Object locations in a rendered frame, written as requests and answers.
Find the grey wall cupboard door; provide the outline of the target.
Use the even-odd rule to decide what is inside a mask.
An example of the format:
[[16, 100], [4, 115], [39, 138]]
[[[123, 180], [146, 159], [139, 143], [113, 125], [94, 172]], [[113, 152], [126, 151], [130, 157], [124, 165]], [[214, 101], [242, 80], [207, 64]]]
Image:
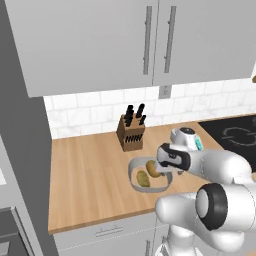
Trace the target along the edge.
[[[5, 0], [28, 95], [152, 84], [157, 0]], [[152, 6], [143, 75], [146, 7]]]
[[[177, 6], [164, 73], [171, 6]], [[256, 0], [159, 0], [156, 86], [249, 78], [256, 63]]]

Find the grey base cupboard door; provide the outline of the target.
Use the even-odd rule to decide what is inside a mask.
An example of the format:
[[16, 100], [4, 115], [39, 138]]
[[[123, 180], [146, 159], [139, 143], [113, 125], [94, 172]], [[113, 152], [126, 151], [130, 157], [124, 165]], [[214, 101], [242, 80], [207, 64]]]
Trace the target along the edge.
[[110, 239], [62, 249], [59, 256], [144, 256], [146, 240], [150, 241], [149, 238], [139, 236]]
[[158, 228], [155, 234], [153, 256], [157, 255], [157, 253], [161, 250], [162, 245], [167, 241], [168, 241], [168, 228], [167, 227]]

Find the brown potato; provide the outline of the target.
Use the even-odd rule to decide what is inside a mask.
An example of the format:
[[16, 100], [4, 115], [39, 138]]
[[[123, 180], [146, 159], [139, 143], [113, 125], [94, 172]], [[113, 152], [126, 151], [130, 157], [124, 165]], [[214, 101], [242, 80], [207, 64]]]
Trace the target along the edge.
[[146, 169], [151, 177], [158, 178], [160, 176], [160, 173], [156, 171], [155, 162], [153, 160], [149, 160], [146, 163]]
[[149, 187], [150, 186], [150, 180], [148, 178], [148, 175], [145, 171], [139, 171], [136, 175], [137, 182], [141, 187]]

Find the grey wall socket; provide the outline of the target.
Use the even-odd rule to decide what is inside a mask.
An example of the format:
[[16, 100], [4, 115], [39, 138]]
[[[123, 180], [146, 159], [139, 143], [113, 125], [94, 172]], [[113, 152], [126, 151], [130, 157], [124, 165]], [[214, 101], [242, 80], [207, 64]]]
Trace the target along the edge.
[[171, 85], [159, 87], [159, 99], [168, 99], [171, 96]]

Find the grey fridge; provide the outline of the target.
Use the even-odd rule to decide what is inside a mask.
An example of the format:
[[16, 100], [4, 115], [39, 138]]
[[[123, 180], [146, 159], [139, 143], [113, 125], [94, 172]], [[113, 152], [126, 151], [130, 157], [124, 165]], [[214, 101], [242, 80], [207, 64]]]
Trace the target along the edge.
[[18, 208], [35, 256], [59, 256], [48, 233], [52, 139], [44, 101], [28, 96], [6, 1], [0, 0], [0, 136], [21, 191]]

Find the wooden knife block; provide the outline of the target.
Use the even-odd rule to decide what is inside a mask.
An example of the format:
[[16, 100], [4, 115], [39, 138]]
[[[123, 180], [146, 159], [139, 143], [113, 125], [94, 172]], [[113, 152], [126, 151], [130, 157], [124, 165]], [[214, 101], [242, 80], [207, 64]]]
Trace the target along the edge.
[[123, 151], [141, 150], [144, 131], [145, 125], [140, 125], [136, 117], [133, 117], [131, 125], [127, 127], [124, 116], [121, 116], [116, 134]]

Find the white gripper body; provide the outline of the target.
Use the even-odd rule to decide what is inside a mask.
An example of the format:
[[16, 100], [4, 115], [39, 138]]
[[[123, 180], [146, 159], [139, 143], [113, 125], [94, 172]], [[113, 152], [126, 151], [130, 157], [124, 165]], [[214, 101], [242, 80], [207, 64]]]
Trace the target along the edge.
[[161, 165], [159, 165], [159, 167], [158, 167], [158, 172], [160, 172], [160, 173], [173, 173], [174, 172], [178, 175], [183, 174], [183, 170], [181, 170], [181, 169], [178, 169], [178, 168], [173, 167], [173, 166], [163, 167]]

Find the grey oval container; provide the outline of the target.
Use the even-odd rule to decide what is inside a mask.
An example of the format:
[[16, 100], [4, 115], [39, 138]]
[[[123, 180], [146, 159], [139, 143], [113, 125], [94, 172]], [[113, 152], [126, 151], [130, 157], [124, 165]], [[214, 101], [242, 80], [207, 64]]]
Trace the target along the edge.
[[148, 176], [150, 180], [149, 187], [142, 187], [139, 185], [137, 181], [137, 173], [140, 170], [146, 171], [146, 163], [150, 160], [155, 161], [156, 158], [155, 157], [136, 157], [136, 158], [133, 158], [128, 163], [128, 177], [129, 177], [130, 184], [136, 191], [139, 191], [142, 193], [164, 192], [169, 188], [173, 179], [170, 169], [167, 169], [166, 172], [162, 172], [159, 178], [153, 178], [151, 176]]

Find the black hob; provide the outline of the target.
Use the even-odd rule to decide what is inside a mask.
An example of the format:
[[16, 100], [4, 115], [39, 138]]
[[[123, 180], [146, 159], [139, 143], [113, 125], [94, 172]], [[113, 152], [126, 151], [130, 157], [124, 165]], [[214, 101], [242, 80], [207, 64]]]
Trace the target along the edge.
[[199, 125], [226, 150], [244, 157], [256, 153], [256, 115], [204, 121]]

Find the grey drawer front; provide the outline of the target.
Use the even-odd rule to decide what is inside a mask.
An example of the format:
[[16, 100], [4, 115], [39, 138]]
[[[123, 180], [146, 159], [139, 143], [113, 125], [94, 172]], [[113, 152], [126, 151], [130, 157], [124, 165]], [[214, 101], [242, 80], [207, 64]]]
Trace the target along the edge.
[[[91, 242], [101, 241], [103, 239], [113, 238], [121, 235], [132, 234], [137, 231], [144, 231], [155, 226], [156, 215], [154, 212], [137, 215], [129, 218], [105, 222], [93, 226], [78, 228], [66, 232], [54, 234], [55, 243], [58, 251], [70, 249], [80, 245], [86, 245]], [[103, 237], [95, 237], [95, 233], [101, 228], [110, 229], [114, 226], [123, 227], [123, 231]]]

